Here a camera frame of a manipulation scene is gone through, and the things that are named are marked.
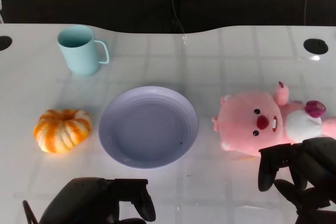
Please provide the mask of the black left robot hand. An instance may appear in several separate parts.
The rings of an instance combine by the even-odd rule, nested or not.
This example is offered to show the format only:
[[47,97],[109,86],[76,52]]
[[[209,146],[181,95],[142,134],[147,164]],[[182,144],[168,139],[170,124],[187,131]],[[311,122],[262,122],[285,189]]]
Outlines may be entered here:
[[[156,220],[146,179],[72,179],[51,201],[40,223],[146,223]],[[140,215],[120,219],[119,202],[130,202]]]

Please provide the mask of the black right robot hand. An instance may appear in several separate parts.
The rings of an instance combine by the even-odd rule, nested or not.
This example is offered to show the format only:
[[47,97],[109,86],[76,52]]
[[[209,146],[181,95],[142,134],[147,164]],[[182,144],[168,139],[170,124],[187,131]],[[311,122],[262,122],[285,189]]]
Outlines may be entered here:
[[335,139],[310,138],[259,152],[259,191],[275,186],[298,212],[325,213],[335,202]]

